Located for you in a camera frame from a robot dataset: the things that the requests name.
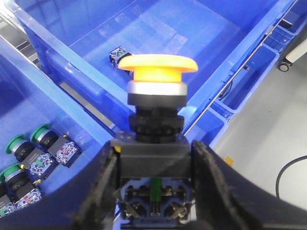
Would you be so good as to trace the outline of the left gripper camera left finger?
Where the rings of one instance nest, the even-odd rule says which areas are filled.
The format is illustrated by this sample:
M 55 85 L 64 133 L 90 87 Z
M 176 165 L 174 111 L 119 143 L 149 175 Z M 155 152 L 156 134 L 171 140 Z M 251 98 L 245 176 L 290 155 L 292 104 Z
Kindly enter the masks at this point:
M 41 201 L 0 220 L 2 230 L 111 230 L 117 155 L 108 141 L 68 183 Z

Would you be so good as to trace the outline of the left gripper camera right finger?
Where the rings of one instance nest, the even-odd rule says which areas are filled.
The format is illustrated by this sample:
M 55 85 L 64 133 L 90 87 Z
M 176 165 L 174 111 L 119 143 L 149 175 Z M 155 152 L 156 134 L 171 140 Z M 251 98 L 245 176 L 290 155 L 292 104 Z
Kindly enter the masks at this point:
M 307 212 L 262 190 L 222 160 L 207 144 L 193 141 L 196 195 L 193 226 L 200 230 L 305 230 Z

